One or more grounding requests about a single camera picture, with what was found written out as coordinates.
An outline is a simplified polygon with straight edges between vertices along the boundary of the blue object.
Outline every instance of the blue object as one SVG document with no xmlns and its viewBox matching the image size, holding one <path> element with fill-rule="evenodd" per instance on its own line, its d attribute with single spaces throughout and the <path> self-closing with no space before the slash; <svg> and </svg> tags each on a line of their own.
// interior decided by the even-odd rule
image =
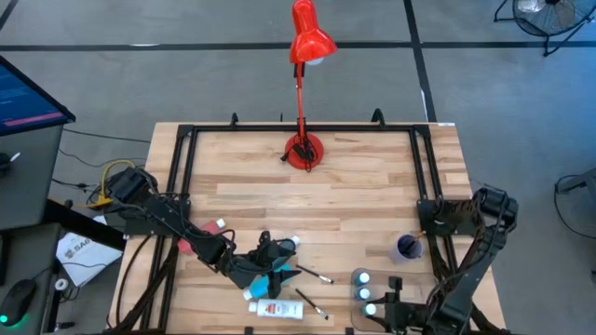
<svg viewBox="0 0 596 335">
<path fill-rule="evenodd" d="M 291 267 L 286 263 L 278 267 L 275 272 L 279 271 L 290 271 Z M 290 279 L 284 280 L 281 284 L 289 281 Z M 250 299 L 259 299 L 265 296 L 269 292 L 269 277 L 267 275 L 261 276 L 252 282 L 249 288 L 245 289 L 242 295 L 247 301 Z"/>
</svg>

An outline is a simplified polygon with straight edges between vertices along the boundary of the red desk lamp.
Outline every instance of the red desk lamp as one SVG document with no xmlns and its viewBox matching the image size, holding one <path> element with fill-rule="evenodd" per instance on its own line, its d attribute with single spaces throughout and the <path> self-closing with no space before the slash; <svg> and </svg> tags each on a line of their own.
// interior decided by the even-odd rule
<svg viewBox="0 0 596 335">
<path fill-rule="evenodd" d="M 296 38 L 290 47 L 290 63 L 296 66 L 296 93 L 298 95 L 298 123 L 300 131 L 286 143 L 286 153 L 281 160 L 295 168 L 310 171 L 323 158 L 323 143 L 305 132 L 305 116 L 302 104 L 302 78 L 305 63 L 317 65 L 331 55 L 337 46 L 332 38 L 318 27 L 317 12 L 311 0 L 296 0 L 291 8 L 296 26 Z"/>
</svg>

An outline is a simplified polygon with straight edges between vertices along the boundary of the red object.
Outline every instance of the red object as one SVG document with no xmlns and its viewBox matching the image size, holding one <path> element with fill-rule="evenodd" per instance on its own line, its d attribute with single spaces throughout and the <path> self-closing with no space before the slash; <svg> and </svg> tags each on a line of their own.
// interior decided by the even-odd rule
<svg viewBox="0 0 596 335">
<path fill-rule="evenodd" d="M 200 226 L 199 229 L 215 235 L 215 234 L 221 232 L 221 230 L 224 227 L 225 227 L 224 219 L 218 219 L 217 221 L 211 220 L 211 221 L 203 224 L 202 226 Z M 192 255 L 195 253 L 193 251 L 193 248 L 190 246 L 190 243 L 188 243 L 188 241 L 186 241 L 185 239 L 181 239 L 178 241 L 178 250 L 181 253 L 183 253 L 184 255 Z"/>
<path fill-rule="evenodd" d="M 296 27 L 296 38 L 290 47 L 290 63 L 296 64 L 296 94 L 298 96 L 298 117 L 300 130 L 297 136 L 293 136 L 286 142 L 286 153 L 288 162 L 295 168 L 310 171 L 323 159 L 323 143 L 315 136 L 305 132 L 305 115 L 302 99 L 302 77 L 305 62 L 317 60 L 331 55 L 337 50 L 332 38 L 323 32 L 317 23 L 317 11 L 311 0 L 296 0 L 291 7 L 291 15 Z M 309 152 L 312 154 L 312 161 L 303 159 L 295 150 L 294 144 L 298 144 L 303 152 L 305 139 L 308 139 Z"/>
<path fill-rule="evenodd" d="M 291 7 L 296 38 L 290 47 L 290 63 L 327 57 L 337 50 L 333 39 L 317 23 L 317 11 L 310 0 L 297 0 Z"/>
<path fill-rule="evenodd" d="M 312 148 L 311 152 L 314 154 L 314 160 L 312 162 L 306 162 L 291 148 L 295 143 L 299 144 L 301 148 L 305 148 L 304 143 L 300 141 L 300 137 L 297 135 L 286 142 L 286 153 L 289 153 L 288 163 L 290 163 L 291 166 L 310 170 L 317 166 L 321 159 L 323 159 L 323 143 L 313 134 L 306 134 L 306 136 L 308 137 L 308 142 Z"/>
</svg>

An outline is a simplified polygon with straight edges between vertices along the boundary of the tube of paint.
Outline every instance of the tube of paint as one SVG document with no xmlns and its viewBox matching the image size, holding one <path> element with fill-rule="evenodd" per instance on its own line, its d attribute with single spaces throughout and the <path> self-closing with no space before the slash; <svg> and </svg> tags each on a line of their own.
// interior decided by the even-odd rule
<svg viewBox="0 0 596 335">
<path fill-rule="evenodd" d="M 211 220 L 211 221 L 203 224 L 202 226 L 199 227 L 199 229 L 215 235 L 215 234 L 221 232 L 221 230 L 224 227 L 225 227 L 224 219 L 217 219 L 217 220 Z M 188 241 L 186 241 L 183 238 L 181 238 L 178 241 L 178 250 L 181 253 L 183 253 L 184 255 L 192 255 L 195 253 L 193 251 L 193 248 L 190 246 L 190 243 L 188 243 Z"/>
<path fill-rule="evenodd" d="M 279 317 L 302 320 L 305 304 L 302 301 L 281 301 L 260 299 L 249 303 L 249 312 L 257 316 Z"/>
</svg>

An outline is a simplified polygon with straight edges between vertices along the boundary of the computer mouse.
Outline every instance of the computer mouse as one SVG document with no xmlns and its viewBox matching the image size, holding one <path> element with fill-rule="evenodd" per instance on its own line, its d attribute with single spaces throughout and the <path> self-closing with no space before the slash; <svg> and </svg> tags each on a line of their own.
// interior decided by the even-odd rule
<svg viewBox="0 0 596 335">
<path fill-rule="evenodd" d="M 15 284 L 0 304 L 0 324 L 5 327 L 18 324 L 27 313 L 36 289 L 32 279 L 23 279 Z"/>
</svg>

